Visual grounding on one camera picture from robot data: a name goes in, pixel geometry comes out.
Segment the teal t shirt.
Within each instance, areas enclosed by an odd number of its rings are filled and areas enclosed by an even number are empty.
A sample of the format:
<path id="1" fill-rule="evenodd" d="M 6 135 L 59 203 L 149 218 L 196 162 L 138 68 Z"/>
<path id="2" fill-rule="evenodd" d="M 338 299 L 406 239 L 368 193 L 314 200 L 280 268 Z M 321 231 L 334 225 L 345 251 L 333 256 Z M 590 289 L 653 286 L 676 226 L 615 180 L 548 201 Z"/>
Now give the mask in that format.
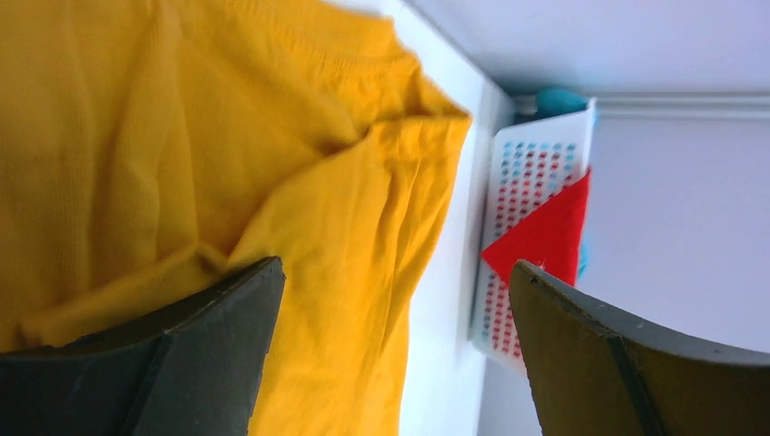
<path id="1" fill-rule="evenodd" d="M 548 87 L 535 94 L 535 105 L 534 118 L 540 120 L 584 111 L 588 106 L 588 98 L 567 89 Z M 589 247 L 587 242 L 581 239 L 577 263 L 578 279 L 584 275 L 588 263 Z"/>

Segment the red t shirt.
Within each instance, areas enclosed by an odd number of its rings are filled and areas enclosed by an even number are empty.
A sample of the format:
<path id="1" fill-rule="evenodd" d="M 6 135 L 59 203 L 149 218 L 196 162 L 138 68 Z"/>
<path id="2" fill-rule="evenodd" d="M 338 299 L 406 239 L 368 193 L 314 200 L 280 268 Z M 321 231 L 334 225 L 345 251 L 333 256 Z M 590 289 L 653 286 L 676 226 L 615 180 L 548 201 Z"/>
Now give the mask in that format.
<path id="1" fill-rule="evenodd" d="M 578 279 L 590 182 L 591 172 L 587 172 L 545 201 L 484 249 L 481 259 L 505 284 L 510 284 L 516 263 L 527 261 L 574 285 Z"/>

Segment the white plastic basket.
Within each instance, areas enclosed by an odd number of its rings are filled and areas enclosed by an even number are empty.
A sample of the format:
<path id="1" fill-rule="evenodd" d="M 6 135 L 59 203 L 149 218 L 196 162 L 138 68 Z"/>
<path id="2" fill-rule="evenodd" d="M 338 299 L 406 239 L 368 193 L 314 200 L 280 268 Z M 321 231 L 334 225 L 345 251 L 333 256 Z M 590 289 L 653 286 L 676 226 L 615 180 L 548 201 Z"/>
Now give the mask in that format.
<path id="1" fill-rule="evenodd" d="M 492 142 L 469 337 L 480 352 L 514 372 L 527 370 L 508 284 L 480 255 L 541 204 L 590 172 L 596 120 L 596 101 L 588 98 L 584 111 L 505 127 Z"/>

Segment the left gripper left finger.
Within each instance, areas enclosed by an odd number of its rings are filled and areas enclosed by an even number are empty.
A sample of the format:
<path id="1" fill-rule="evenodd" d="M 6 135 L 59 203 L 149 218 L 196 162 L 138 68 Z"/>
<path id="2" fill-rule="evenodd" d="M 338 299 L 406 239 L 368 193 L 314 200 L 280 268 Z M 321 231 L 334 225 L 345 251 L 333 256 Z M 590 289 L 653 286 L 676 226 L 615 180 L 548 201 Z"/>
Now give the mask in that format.
<path id="1" fill-rule="evenodd" d="M 4 435 L 243 435 L 285 284 L 265 258 L 61 347 L 1 356 Z"/>

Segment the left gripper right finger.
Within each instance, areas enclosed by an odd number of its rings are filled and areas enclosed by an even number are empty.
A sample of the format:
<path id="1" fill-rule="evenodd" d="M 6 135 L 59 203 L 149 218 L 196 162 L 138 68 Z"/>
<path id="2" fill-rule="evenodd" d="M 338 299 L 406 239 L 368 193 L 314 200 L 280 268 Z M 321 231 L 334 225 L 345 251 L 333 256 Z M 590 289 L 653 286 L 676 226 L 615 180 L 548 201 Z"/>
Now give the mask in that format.
<path id="1" fill-rule="evenodd" d="M 510 307 L 546 435 L 766 435 L 769 356 L 589 296 L 532 263 Z"/>

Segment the yellow t shirt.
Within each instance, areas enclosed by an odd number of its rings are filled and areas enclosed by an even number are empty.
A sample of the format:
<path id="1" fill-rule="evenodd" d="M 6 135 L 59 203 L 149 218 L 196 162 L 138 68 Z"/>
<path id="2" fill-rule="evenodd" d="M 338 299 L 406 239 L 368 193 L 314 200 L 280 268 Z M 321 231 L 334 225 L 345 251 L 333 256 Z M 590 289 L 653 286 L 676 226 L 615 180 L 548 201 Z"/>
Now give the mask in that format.
<path id="1" fill-rule="evenodd" d="M 63 345 L 279 256 L 248 432 L 395 435 L 410 300 L 471 123 L 388 18 L 4 1 L 1 348 Z"/>

